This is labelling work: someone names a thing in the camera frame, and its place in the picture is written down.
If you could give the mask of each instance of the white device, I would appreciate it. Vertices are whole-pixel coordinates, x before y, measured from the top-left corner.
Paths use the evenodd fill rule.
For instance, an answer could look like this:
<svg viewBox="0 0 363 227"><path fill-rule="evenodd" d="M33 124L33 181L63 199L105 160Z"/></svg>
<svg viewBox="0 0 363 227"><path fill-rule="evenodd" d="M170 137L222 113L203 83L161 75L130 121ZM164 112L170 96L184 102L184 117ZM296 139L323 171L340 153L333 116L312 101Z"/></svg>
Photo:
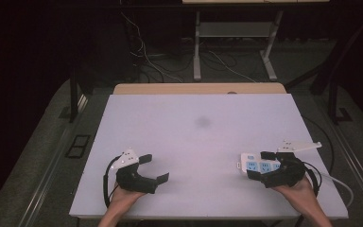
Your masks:
<svg viewBox="0 0 363 227"><path fill-rule="evenodd" d="M138 163L138 156L135 154L132 148L128 148L122 155L116 160L113 165L111 165L111 169L118 169L126 166L130 166Z"/></svg>
<svg viewBox="0 0 363 227"><path fill-rule="evenodd" d="M287 141L285 140L282 145L278 147L278 152L296 152L311 148L320 148L322 144L302 141Z"/></svg>
<svg viewBox="0 0 363 227"><path fill-rule="evenodd" d="M257 171L262 174L274 171L281 166L278 161L261 159L261 156L253 153L241 153L240 163L237 163L237 168L247 174L247 170Z"/></svg>

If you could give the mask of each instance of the hand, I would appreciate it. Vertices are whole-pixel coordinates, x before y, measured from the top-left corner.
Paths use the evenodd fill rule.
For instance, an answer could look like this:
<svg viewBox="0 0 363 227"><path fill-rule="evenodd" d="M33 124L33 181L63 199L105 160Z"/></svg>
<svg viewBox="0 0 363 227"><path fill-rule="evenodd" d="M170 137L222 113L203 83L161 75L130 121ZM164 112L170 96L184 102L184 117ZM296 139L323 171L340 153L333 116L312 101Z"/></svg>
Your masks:
<svg viewBox="0 0 363 227"><path fill-rule="evenodd" d="M126 212L146 193L132 192L122 189L120 186L113 192L111 204L98 227L114 227Z"/></svg>
<svg viewBox="0 0 363 227"><path fill-rule="evenodd" d="M309 219L314 226L332 226L318 203L311 183L305 176L292 187L282 185L272 189L282 193L291 206Z"/></svg>

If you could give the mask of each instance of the white table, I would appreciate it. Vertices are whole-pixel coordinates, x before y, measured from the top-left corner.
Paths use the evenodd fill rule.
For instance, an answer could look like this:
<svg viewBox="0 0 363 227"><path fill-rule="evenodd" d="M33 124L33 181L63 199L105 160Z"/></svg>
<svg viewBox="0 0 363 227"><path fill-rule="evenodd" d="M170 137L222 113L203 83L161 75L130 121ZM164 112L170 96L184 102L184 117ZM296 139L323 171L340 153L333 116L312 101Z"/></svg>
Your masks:
<svg viewBox="0 0 363 227"><path fill-rule="evenodd" d="M312 142L289 94L113 95L70 215L100 218L104 214L102 176L112 158L132 147L138 155L153 155L151 163L139 167L142 176L154 178L166 172L170 176L125 218L296 217L299 214L282 195L249 180L236 168L240 153L276 151L284 139ZM316 149L296 156L327 172ZM114 181L113 171L110 191ZM327 179L323 179L319 201L329 218L348 217Z"/></svg>

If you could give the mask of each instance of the cable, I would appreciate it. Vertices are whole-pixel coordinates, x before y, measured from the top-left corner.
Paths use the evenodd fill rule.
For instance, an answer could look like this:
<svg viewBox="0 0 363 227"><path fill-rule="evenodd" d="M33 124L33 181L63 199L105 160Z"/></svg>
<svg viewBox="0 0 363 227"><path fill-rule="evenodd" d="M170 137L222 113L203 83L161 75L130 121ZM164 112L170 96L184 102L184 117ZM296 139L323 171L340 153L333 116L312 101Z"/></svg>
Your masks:
<svg viewBox="0 0 363 227"><path fill-rule="evenodd" d="M104 191L104 202L105 202L105 205L107 207L109 207L109 204L111 203L110 201L110 196L108 196L108 174L109 174L109 170L111 169L111 166L112 164L118 160L120 158L120 156L117 156L115 157L114 159L112 159L108 166L107 166L107 169L105 171L105 175L104 175L104 181L103 181L103 191Z"/></svg>
<svg viewBox="0 0 363 227"><path fill-rule="evenodd" d="M328 143L329 143L329 145L330 145L330 147L331 147L331 155L332 155L332 157L331 157L331 164L330 164L330 166L329 166L329 169L328 169L328 172L329 172L329 174L332 174L332 170L333 170L333 167L334 167L334 165L335 165L335 149L334 149L334 147L333 147L333 144L332 144L332 140L331 140L331 138L329 137L329 135L326 133L326 131L323 129L323 128L321 128L320 127L320 125L318 125L315 121L313 121L313 120L311 120L311 119L309 119L308 117L306 117L306 116L304 116L304 115L302 115L302 118L303 119L305 119L305 120L307 120L307 121L309 121L309 122L311 122L312 124L314 124L316 127L318 127L318 129L320 129L320 131L322 131L323 132L323 134L326 136L326 139L328 140Z"/></svg>
<svg viewBox="0 0 363 227"><path fill-rule="evenodd" d="M151 83L150 79L149 79L149 75L146 72L143 72L140 70L140 83L141 83L141 75L145 75L147 77L148 83Z"/></svg>
<svg viewBox="0 0 363 227"><path fill-rule="evenodd" d="M309 165L309 166L311 166L312 168L314 168L317 172L318 172L318 175L320 175L320 171L317 169L317 168L315 168L314 166L312 166L311 164L309 164L309 163L306 163L306 162L303 162L304 164L306 164L306 165ZM320 189L320 186L322 185L322 176L320 175L320 182L318 183L318 190Z"/></svg>
<svg viewBox="0 0 363 227"><path fill-rule="evenodd" d="M226 69L226 68L224 67L224 65L223 65L223 64L219 63L218 61L217 61L217 62L215 62L215 61L211 60L210 58L206 57L205 55L199 55L199 59L200 59L200 60L201 60L201 61L202 61L202 62L203 62L206 66L208 66L208 68L210 68L210 69L213 69L213 70L216 70L216 71L220 71L220 72L228 70L228 69ZM215 64L221 65L221 66L222 66L222 68L221 68L221 69L214 68L214 66L210 65L207 61L212 61L212 62L213 62L213 63L215 63Z"/></svg>
<svg viewBox="0 0 363 227"><path fill-rule="evenodd" d="M141 33L140 33L140 27L138 25L136 25L131 19L129 19L129 17L127 17L123 12L120 12L120 14L132 25L134 25L137 28L137 34L138 34L138 38L141 41L141 47L137 50L137 51L141 51L141 49L143 48L143 39L141 38Z"/></svg>
<svg viewBox="0 0 363 227"><path fill-rule="evenodd" d="M150 63L150 64L152 65L152 67L154 67L156 70L158 70L158 72L160 72L162 75L167 76L167 77L169 77L169 78L171 78L171 79L175 79L175 80L177 80L178 82L182 83L182 80L181 80L181 79L176 78L176 77L172 77L172 76L170 76L170 75L168 75L168 74L164 73L164 72L163 72L163 71L161 71L161 70L160 70L157 66L155 66L155 64L153 64L153 63L149 60L149 58L148 58L148 56L147 56L147 49L146 49L146 45L144 44L144 42L143 42L143 50L144 50L144 56L146 56L146 60L148 61L148 63Z"/></svg>
<svg viewBox="0 0 363 227"><path fill-rule="evenodd" d="M208 38L209 37L207 37L206 39L205 39L205 41L203 42L203 44L205 45L205 48L207 49L207 50L209 50L210 49L210 47L208 47L208 44L210 44L209 42L207 42L207 40L208 40ZM229 50L229 51L233 51L233 48L235 47L235 45L237 44L237 43L239 43L239 42L241 42L242 41L242 39L240 39L240 38L231 38L231 37L224 37L224 38L221 38L220 37L220 39L216 39L215 41L214 41L214 45L216 45L216 47L217 47L217 49L219 49L219 51L220 51L220 53L219 53L219 55L220 54L224 54L224 53L227 53L226 52L226 50ZM228 46L228 47L222 47L219 43L223 43L223 44L225 44L225 43L228 43L228 42L230 42L230 43L232 43L230 46Z"/></svg>
<svg viewBox="0 0 363 227"><path fill-rule="evenodd" d="M233 57L232 55L230 55L230 54L228 54L227 56L228 57L230 57L232 60L233 60L233 64L228 64L228 63L226 63L226 62L224 62L224 63L222 63L222 62L219 62L219 60L212 60L212 59L210 59L210 58L208 58L208 57L206 57L205 55L201 55L203 58L205 58L205 59L207 59L208 61L211 61L211 62L213 62L213 63L215 63L215 64L218 64L218 65L221 65L222 66L222 68L224 68L224 66L225 66L225 64L226 64L226 66L228 66L228 67L234 67L234 66L236 66L237 65L237 60L235 59L235 57Z"/></svg>
<svg viewBox="0 0 363 227"><path fill-rule="evenodd" d="M249 78L249 77L247 77L247 76L244 76L244 75L242 75L242 74L240 74L240 73L237 73L237 72L235 72L233 69L231 69L216 53L214 53L214 52L212 52L212 51L209 51L209 53L211 53L211 54L213 54L213 55L215 55L215 57L217 57L219 60L220 60L220 62L222 62L222 64L225 66L225 68L227 68L229 71L231 71L232 73L235 73L235 74L237 74L238 76L241 76L241 77L243 77L243 78L246 78L246 79L249 79L249 80L251 80L252 82L255 82L256 83L256 81L255 80L253 80L253 79L251 79L251 78Z"/></svg>
<svg viewBox="0 0 363 227"><path fill-rule="evenodd" d="M119 184L117 184L117 185L114 187L114 189L112 190L111 194L109 195L109 198L112 196L112 194L113 194L114 190L116 190L116 188L117 188L118 186L119 186Z"/></svg>
<svg viewBox="0 0 363 227"><path fill-rule="evenodd" d="M207 49L207 52L208 53L211 53L212 51L211 50L209 50L209 48L208 48L208 46L207 46L207 44L206 43L204 43L204 45L205 45L205 47L206 47L206 49ZM215 54L215 55L223 55L224 54L224 52L220 52L219 54ZM234 66L236 66L237 65L237 60L231 55L231 54L226 54L225 53L225 55L227 55L227 56L229 56L232 60L233 60L233 64L227 64L227 63L225 63L225 62L223 62L223 63L221 63L220 65L225 65L226 64L226 66L228 66L228 67L234 67Z"/></svg>
<svg viewBox="0 0 363 227"><path fill-rule="evenodd" d="M332 181L334 181L336 183L339 183L340 185L344 186L349 191L349 193L350 193L350 200L346 204L346 207L349 208L349 206L353 203L353 200L354 200L354 192L353 192L352 188L350 188L346 183L343 183L343 182L339 181L338 179L336 179L334 177L331 177L328 174L321 173L321 172L319 172L319 174L322 175L323 177L329 178L330 180L332 180Z"/></svg>
<svg viewBox="0 0 363 227"><path fill-rule="evenodd" d="M160 77L162 80L157 80L156 78L154 78L152 75L150 75L148 72L144 72L147 74L147 76L149 76L150 78L152 78L153 80L157 81L157 82L160 82L160 83L164 83L164 75L161 74L161 72L159 72L156 68L152 67L152 65L149 65L149 64L143 64L145 67L148 67L148 68L151 68L151 69L154 69L154 73L159 73Z"/></svg>
<svg viewBox="0 0 363 227"><path fill-rule="evenodd" d="M160 64L155 63L155 62L153 62L153 64L157 65L158 67L161 67L162 69L164 69L167 72L176 73L176 72L181 72L181 71L186 70L188 68L188 66L191 64L192 61L193 61L193 56L191 56L191 58L188 60L188 63L184 67L182 67L180 69L173 69L173 70L167 69L167 68L165 68L165 67L163 67Z"/></svg>

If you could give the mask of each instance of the electrical outlet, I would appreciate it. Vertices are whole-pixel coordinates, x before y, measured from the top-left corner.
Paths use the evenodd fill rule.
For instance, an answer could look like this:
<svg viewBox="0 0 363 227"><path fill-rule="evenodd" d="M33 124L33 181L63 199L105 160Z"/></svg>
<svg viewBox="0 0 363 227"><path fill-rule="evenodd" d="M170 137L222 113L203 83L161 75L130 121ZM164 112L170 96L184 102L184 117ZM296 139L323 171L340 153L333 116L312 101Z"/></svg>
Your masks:
<svg viewBox="0 0 363 227"><path fill-rule="evenodd" d="M261 173L268 173L272 171L270 163L259 163Z"/></svg>
<svg viewBox="0 0 363 227"><path fill-rule="evenodd" d="M258 171L258 163L257 162L246 162L247 170Z"/></svg>
<svg viewBox="0 0 363 227"><path fill-rule="evenodd" d="M274 163L274 164L272 164L273 171L276 170L276 169L278 169L278 168L280 168L280 167L281 167L281 164L280 163Z"/></svg>

